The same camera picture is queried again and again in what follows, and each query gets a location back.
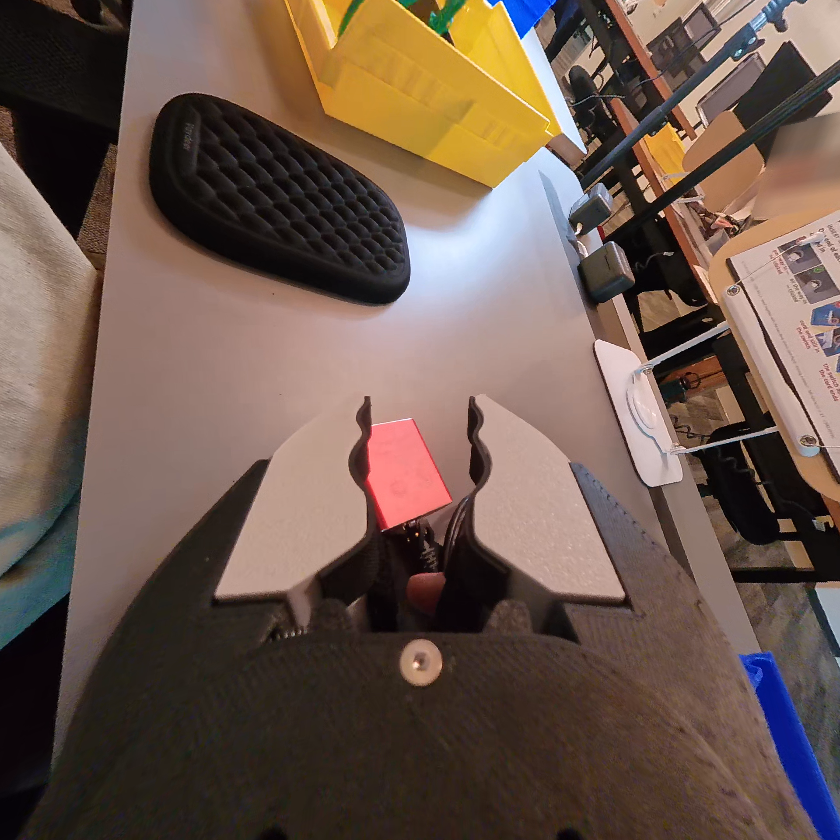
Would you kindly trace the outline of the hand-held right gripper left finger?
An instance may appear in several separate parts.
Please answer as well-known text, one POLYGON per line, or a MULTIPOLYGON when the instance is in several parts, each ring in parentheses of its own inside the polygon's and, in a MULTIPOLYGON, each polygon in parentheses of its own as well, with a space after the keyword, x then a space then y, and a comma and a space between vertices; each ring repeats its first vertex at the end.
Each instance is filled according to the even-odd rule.
POLYGON ((375 582, 381 530, 366 486, 371 399, 352 395, 301 426, 271 456, 214 594, 279 602, 299 628, 316 605, 351 606, 375 582))

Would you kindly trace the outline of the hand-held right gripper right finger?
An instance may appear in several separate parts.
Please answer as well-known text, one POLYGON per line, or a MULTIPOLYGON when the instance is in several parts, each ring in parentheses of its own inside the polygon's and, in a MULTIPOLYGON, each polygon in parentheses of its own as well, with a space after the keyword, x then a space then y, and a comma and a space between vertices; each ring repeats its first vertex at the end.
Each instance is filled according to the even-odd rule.
POLYGON ((457 505, 440 555, 435 620, 476 633, 504 601, 537 632, 559 631, 567 604, 624 607, 627 595, 573 465, 539 430, 487 395, 469 399, 473 490, 457 505))

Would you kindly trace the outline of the red network switch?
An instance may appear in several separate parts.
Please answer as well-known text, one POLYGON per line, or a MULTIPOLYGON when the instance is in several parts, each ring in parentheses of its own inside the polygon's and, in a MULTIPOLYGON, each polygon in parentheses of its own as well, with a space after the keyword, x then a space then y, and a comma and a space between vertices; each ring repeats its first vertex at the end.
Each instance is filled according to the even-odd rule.
POLYGON ((412 418, 371 427, 367 444, 371 493, 380 530, 445 508, 452 497, 412 418))

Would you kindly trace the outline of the yellow plastic bin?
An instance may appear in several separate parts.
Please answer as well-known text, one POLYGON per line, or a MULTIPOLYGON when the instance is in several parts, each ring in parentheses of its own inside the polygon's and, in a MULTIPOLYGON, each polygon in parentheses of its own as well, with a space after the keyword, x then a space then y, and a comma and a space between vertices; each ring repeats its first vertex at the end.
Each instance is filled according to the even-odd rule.
POLYGON ((502 3, 285 5, 334 119, 488 187, 563 133, 502 3))

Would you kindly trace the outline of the white sign stand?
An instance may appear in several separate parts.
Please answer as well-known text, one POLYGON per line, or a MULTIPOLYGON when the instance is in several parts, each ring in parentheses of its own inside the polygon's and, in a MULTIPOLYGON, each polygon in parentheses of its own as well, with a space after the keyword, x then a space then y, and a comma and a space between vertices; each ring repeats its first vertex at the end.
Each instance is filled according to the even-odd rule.
POLYGON ((774 360, 770 344, 764 338, 760 320, 746 291, 740 285, 732 285, 726 292, 731 299, 726 321, 652 360, 643 362, 634 352, 613 343, 600 339, 594 342, 595 358, 623 430, 627 449, 637 473, 648 487, 663 487, 680 481, 683 476, 680 456, 696 455, 707 449, 735 445, 773 434, 789 438, 794 452, 805 458, 815 457, 825 450, 798 396, 774 360), (717 443, 687 448, 672 438, 670 425, 660 410, 656 391, 648 375, 658 364, 725 332, 740 335, 742 351, 751 355, 763 379, 765 390, 775 408, 777 424, 757 432, 725 438, 717 443))

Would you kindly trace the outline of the black quilted pad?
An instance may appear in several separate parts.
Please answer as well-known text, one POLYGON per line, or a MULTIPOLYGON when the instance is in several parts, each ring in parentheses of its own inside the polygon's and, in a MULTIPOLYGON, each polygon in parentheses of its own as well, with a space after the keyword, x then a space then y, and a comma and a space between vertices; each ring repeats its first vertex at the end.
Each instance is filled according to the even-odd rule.
POLYGON ((231 263, 364 305, 411 278, 406 229, 370 178, 237 103, 189 92, 154 122, 150 192, 163 217, 231 263))

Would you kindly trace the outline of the printed instruction sheet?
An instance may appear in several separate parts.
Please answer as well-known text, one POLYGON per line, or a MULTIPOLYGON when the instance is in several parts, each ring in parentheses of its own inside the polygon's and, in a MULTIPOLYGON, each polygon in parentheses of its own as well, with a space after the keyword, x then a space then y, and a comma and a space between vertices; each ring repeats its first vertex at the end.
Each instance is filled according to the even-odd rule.
POLYGON ((797 451, 838 472, 838 212, 727 258, 728 309, 797 451))

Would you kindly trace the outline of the black pole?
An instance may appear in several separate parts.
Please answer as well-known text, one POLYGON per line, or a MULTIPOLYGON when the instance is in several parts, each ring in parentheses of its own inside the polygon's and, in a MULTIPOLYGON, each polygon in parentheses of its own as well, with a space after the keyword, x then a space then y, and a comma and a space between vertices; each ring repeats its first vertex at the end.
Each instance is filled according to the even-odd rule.
MULTIPOLYGON (((644 137, 653 135, 660 130, 665 125, 669 114, 676 110, 677 106, 693 90, 696 90, 703 81, 708 79, 726 61, 740 59, 748 53, 753 52, 759 46, 759 33, 763 27, 772 25, 779 32, 785 31, 784 11, 790 5, 790 1, 778 1, 768 2, 762 7, 755 17, 726 41, 723 47, 708 60, 706 65, 695 76, 688 79, 683 87, 678 89, 676 93, 672 94, 661 105, 657 106, 654 111, 651 111, 624 140, 609 150, 598 164, 587 173, 581 182, 581 187, 584 190, 588 190, 599 181, 603 174, 623 162, 623 158, 632 152, 635 145, 644 137)), ((717 173, 730 161, 735 160, 741 152, 746 151, 756 140, 760 140, 767 134, 777 130, 790 116, 795 115, 798 111, 819 98, 825 91, 838 83, 838 78, 839 62, 837 60, 821 74, 809 80, 789 97, 782 100, 750 129, 741 133, 738 137, 723 146, 718 152, 699 164, 698 167, 689 171, 657 200, 646 204, 643 209, 637 211, 632 219, 614 230, 609 235, 608 240, 629 239, 634 236, 638 229, 645 226, 695 186, 698 186, 708 177, 717 173)))

